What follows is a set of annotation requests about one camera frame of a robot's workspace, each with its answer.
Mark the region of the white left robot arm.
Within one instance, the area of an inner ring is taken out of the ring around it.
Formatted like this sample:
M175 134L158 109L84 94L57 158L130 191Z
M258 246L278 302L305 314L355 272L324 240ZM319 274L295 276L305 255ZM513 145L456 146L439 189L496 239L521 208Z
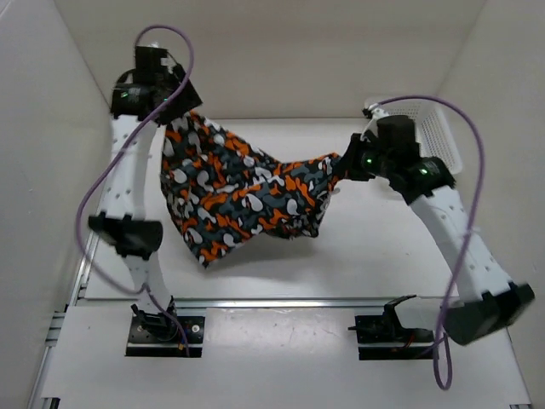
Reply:
M122 74L112 91L112 161L99 177L106 184L105 204L88 227L114 248L133 281L126 288L100 268L95 272L118 291L136 297L132 305L141 327L161 342L187 345L175 301L164 283L158 260L163 225L146 219L146 170L152 140L170 105L181 101L189 73L180 64L169 69L136 66Z

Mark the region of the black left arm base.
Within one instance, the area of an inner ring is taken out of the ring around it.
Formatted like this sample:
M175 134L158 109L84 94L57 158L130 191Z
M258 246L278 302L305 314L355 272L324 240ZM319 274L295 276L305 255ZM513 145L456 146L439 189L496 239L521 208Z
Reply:
M145 358L201 358L205 317L178 315L179 325L162 313L149 314L131 306L125 355Z

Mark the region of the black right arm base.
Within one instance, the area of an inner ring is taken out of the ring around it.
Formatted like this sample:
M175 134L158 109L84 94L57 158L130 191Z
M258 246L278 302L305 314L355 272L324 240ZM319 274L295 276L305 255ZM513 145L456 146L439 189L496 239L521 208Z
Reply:
M383 306L381 314L356 315L354 331L358 342L359 360L431 360L434 334L423 327L405 327L396 307L413 300L416 295L395 298Z

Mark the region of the orange camouflage shorts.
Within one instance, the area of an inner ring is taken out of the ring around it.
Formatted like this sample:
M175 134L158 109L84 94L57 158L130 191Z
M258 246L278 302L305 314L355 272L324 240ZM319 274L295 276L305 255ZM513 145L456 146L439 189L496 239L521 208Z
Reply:
M260 234L318 237L342 177L337 153L282 162L197 112L165 128L160 189L205 268Z

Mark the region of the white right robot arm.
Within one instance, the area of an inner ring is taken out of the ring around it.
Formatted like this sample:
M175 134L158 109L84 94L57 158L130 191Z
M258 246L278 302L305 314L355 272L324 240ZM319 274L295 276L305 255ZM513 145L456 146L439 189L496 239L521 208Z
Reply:
M401 303L418 298L412 295L384 305L380 329L390 339L424 331L468 345L510 327L534 302L531 286L516 283L474 232L474 213L464 209L447 165L421 155L413 132L352 134L339 173L352 181L386 179L422 221L451 273L445 298L436 305L400 311Z

